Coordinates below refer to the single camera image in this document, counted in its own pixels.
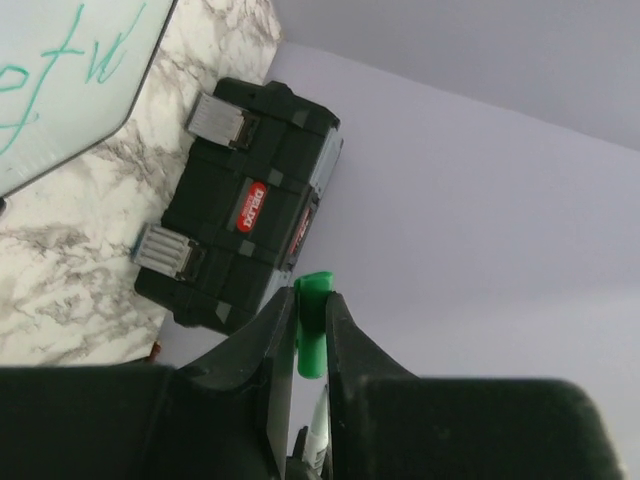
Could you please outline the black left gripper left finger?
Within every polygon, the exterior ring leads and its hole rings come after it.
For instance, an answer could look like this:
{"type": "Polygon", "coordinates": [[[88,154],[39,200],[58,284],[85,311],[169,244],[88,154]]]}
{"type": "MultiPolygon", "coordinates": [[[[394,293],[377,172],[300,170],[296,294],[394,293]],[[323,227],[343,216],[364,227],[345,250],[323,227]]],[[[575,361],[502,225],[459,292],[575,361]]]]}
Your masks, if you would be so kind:
{"type": "Polygon", "coordinates": [[[281,479],[295,293],[182,368],[133,362],[1,372],[5,479],[281,479]]]}

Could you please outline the green white marker pen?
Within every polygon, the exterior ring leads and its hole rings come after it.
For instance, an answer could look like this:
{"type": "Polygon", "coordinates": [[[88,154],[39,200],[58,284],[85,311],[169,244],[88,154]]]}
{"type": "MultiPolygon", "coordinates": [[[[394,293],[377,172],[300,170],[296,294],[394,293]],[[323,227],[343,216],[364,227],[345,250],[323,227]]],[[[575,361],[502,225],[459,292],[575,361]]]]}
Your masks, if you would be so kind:
{"type": "Polygon", "coordinates": [[[323,469],[326,451],[329,445],[329,406],[328,389],[324,387],[314,408],[309,425],[303,460],[320,475],[323,469]]]}

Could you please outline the black framed whiteboard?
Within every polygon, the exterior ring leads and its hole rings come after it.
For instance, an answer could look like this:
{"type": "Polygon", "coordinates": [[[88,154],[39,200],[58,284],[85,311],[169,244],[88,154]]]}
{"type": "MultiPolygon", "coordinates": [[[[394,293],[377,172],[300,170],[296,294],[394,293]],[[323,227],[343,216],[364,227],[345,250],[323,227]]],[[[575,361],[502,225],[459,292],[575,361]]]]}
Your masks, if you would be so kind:
{"type": "Polygon", "coordinates": [[[175,7],[173,1],[2,2],[2,197],[124,125],[175,7]]]}

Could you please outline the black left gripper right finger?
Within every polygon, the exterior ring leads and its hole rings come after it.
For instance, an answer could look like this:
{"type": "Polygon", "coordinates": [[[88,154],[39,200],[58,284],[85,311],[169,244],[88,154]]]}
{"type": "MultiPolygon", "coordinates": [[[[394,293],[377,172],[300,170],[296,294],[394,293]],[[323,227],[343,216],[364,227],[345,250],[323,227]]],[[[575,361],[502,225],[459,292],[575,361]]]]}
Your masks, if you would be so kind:
{"type": "Polygon", "coordinates": [[[556,379],[423,378],[326,304],[337,479],[621,479],[600,413],[556,379]]]}

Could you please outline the green marker cap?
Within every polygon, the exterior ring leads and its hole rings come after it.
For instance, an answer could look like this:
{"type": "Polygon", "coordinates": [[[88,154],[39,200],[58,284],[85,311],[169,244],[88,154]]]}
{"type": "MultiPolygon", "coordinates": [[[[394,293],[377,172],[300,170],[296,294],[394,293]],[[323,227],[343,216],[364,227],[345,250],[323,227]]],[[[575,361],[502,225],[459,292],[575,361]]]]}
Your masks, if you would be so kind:
{"type": "Polygon", "coordinates": [[[298,373],[317,379],[327,369],[326,304],[333,291],[333,274],[320,271],[299,277],[294,283],[297,314],[298,373]]]}

